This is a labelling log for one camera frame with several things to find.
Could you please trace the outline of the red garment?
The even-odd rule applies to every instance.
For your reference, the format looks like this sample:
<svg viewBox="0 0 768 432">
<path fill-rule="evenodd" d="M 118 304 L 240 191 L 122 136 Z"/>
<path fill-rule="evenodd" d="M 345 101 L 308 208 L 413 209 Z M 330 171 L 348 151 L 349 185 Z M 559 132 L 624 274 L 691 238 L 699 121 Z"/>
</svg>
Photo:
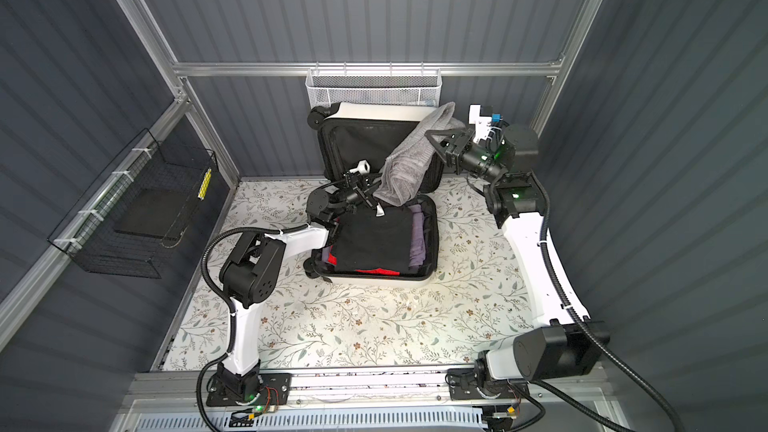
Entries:
<svg viewBox="0 0 768 432">
<path fill-rule="evenodd" d="M 324 262 L 337 273 L 368 274 L 375 276 L 401 276 L 398 270 L 379 267 L 361 255 L 335 255 L 330 253 Z"/>
</svg>

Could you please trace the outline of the grey towel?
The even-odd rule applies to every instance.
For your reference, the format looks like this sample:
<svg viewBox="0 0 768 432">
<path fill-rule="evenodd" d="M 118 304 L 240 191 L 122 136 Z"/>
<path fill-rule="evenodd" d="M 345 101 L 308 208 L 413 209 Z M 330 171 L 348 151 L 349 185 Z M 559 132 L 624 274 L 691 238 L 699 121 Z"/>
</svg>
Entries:
<svg viewBox="0 0 768 432">
<path fill-rule="evenodd" d="M 465 125 L 454 118 L 455 108 L 454 102 L 448 102 L 435 109 L 387 157 L 381 172 L 381 185 L 374 192 L 377 200 L 402 206 L 416 197 L 435 154 L 425 132 L 464 128 Z"/>
</svg>

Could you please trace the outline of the white hard-shell suitcase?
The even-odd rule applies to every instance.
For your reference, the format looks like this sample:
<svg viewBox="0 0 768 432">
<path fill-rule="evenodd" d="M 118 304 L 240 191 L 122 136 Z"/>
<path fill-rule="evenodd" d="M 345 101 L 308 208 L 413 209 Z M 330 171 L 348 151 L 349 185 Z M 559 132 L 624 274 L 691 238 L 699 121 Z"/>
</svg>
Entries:
<svg viewBox="0 0 768 432">
<path fill-rule="evenodd" d="M 307 122 L 329 183 L 311 192 L 306 210 L 329 235 L 305 261 L 308 277 L 393 287 L 422 286 L 432 277 L 439 232 L 429 195 L 440 185 L 443 163 L 431 154 L 416 191 L 404 198 L 389 196 L 385 166 L 433 111 L 347 102 L 311 109 Z"/>
</svg>

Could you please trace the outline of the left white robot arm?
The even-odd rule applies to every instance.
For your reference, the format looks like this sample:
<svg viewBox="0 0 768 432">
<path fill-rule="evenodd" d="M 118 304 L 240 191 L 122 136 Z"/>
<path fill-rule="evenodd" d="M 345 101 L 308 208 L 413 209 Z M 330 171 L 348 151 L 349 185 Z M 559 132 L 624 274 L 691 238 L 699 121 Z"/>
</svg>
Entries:
<svg viewBox="0 0 768 432">
<path fill-rule="evenodd" d="M 380 186 L 378 177 L 360 183 L 332 182 L 313 190 L 306 203 L 304 224 L 268 229 L 243 226 L 227 230 L 211 240 L 201 258 L 201 273 L 207 286 L 228 307 L 229 332 L 226 351 L 212 361 L 214 378 L 238 402 L 248 404 L 264 388 L 260 378 L 260 357 L 255 346 L 247 344 L 259 334 L 261 306 L 276 288 L 283 261 L 325 247 L 336 231 L 336 219 L 352 207 L 364 204 L 375 210 L 373 193 Z M 238 241 L 213 280 L 209 257 L 224 239 Z"/>
</svg>

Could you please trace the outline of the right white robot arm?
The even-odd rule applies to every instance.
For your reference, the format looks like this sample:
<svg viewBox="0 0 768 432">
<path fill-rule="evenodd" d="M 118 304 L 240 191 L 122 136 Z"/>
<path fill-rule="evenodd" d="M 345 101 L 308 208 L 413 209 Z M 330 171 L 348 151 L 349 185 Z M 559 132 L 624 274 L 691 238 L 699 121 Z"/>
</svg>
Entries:
<svg viewBox="0 0 768 432">
<path fill-rule="evenodd" d="M 537 134 L 504 127 L 493 148 L 477 142 L 471 127 L 425 136 L 446 166 L 485 181 L 487 210 L 515 254 L 531 310 L 531 330 L 481 352 L 467 385 L 497 396 L 508 383 L 590 374 L 610 334 L 574 292 L 549 236 L 551 200 L 534 172 Z"/>
</svg>

